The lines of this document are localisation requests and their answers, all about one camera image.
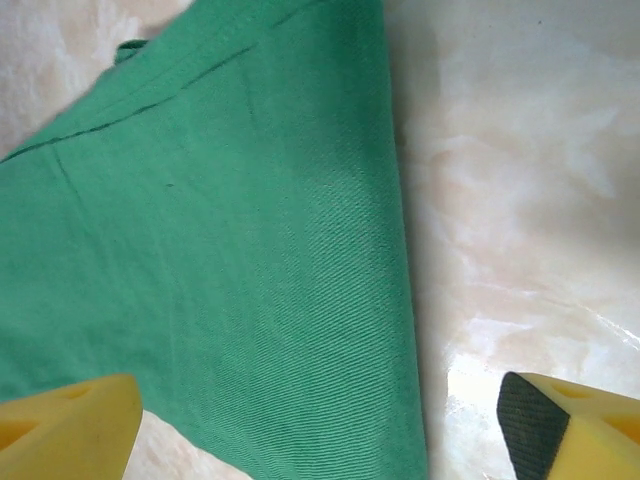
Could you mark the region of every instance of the white marble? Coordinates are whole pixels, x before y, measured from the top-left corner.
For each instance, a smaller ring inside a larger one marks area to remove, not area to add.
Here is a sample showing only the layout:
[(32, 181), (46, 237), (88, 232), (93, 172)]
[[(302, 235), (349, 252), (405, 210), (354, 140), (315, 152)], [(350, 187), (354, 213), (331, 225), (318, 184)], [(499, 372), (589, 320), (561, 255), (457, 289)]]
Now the white marble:
[[(188, 3), (0, 0), (0, 152)], [(506, 370), (640, 397), (640, 3), (386, 15), (433, 478), (513, 480)], [(145, 416), (128, 478), (212, 478), (166, 429)]]

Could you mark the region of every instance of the black rubber pad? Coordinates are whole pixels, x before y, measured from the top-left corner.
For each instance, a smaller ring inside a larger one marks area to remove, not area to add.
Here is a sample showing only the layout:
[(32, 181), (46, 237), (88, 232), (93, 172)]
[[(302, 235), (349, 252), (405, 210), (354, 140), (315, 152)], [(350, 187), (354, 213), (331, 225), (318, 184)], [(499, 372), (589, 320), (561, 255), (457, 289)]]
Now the black rubber pad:
[(518, 480), (545, 480), (569, 425), (569, 414), (510, 372), (500, 388), (498, 422)]

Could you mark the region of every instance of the green cloth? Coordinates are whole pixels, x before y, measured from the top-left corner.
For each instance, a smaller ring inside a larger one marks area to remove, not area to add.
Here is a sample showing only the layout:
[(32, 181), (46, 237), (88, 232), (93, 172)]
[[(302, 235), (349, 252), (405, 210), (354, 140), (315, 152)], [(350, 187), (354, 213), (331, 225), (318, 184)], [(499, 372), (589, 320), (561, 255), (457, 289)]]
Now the green cloth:
[(148, 43), (148, 40), (129, 40), (121, 44), (116, 50), (116, 57), (114, 58), (114, 63), (116, 65), (124, 62), (125, 60), (129, 60), (136, 53), (138, 53), (142, 47), (144, 47)]
[(425, 478), (380, 2), (136, 51), (0, 164), (1, 399), (132, 372), (255, 479)]

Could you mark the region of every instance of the green towel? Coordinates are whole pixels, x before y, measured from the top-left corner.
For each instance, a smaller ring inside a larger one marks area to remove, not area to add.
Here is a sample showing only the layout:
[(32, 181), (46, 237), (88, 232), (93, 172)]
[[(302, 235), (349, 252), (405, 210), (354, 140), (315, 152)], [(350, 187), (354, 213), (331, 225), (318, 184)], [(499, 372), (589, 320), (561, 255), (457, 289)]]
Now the green towel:
[(1, 399), (132, 372), (256, 479), (425, 478), (380, 2), (198, 0), (119, 60), (0, 164)]

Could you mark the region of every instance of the table surface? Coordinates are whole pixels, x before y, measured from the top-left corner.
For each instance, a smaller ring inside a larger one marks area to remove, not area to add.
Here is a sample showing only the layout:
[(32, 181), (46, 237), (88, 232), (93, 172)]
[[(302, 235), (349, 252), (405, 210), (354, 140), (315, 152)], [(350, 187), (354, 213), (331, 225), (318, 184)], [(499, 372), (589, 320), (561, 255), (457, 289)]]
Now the table surface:
[[(0, 154), (189, 3), (0, 0)], [(640, 397), (640, 2), (386, 18), (433, 478), (512, 480), (505, 371)], [(247, 477), (146, 412), (126, 478)]]

